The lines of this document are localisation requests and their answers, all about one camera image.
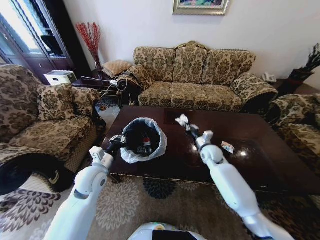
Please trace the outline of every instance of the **glossy table surface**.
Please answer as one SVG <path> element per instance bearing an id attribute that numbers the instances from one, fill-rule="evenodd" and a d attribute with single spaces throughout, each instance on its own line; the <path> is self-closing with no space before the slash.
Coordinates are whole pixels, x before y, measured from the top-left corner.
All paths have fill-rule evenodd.
<path id="1" fill-rule="evenodd" d="M 235 147 L 234 154 L 223 150 L 250 187 L 256 191 L 288 194 L 320 194 L 320 179 L 316 177 L 272 128 L 256 114 L 184 110 L 176 108 L 124 106 L 108 132 L 109 139 L 122 133 L 132 120 L 154 119 L 168 139 L 165 155 L 147 162 L 126 163 L 120 151 L 111 168 L 111 175 L 136 176 L 200 184 L 214 184 L 207 166 L 195 145 L 175 118 L 185 114 L 200 132 L 214 132 L 212 143 L 221 141 Z"/>

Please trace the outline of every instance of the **potted plant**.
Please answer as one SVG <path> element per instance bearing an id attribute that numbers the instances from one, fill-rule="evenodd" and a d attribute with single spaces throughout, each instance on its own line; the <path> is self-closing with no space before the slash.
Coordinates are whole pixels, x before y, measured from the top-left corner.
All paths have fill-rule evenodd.
<path id="1" fill-rule="evenodd" d="M 294 69 L 288 79 L 277 89 L 281 97 L 286 94 L 292 94 L 300 87 L 304 81 L 314 74 L 313 69 L 320 66 L 320 44 L 317 43 L 309 54 L 308 62 L 304 67 Z"/>

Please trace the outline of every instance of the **small box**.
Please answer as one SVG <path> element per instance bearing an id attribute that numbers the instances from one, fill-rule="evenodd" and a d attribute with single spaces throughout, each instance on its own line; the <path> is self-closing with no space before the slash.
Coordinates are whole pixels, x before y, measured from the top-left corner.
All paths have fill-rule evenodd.
<path id="1" fill-rule="evenodd" d="M 51 86 L 59 84 L 72 84 L 76 79 L 76 75 L 73 71 L 53 70 L 47 74 L 44 74 Z"/>

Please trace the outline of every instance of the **picture frame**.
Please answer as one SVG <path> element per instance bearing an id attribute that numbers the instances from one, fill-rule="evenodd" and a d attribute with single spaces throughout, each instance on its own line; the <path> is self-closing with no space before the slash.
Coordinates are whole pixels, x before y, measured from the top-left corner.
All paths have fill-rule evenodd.
<path id="1" fill-rule="evenodd" d="M 231 0 L 173 0 L 174 15 L 226 15 Z"/>

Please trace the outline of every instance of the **sofa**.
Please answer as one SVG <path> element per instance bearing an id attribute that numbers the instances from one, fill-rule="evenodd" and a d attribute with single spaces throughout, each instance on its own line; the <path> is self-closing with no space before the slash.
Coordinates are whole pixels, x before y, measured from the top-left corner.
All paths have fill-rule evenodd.
<path id="1" fill-rule="evenodd" d="M 320 94 L 289 94 L 270 104 L 266 120 L 320 177 Z"/>
<path id="2" fill-rule="evenodd" d="M 42 85 L 19 65 L 0 66 L 0 92 L 0 186 L 6 185 L 0 193 L 69 188 L 106 125 L 94 108 L 99 93 L 70 84 Z"/>
<path id="3" fill-rule="evenodd" d="M 140 106 L 256 113 L 278 93 L 248 73 L 256 56 L 246 50 L 211 50 L 191 41 L 137 47 L 133 59 L 118 85 Z"/>

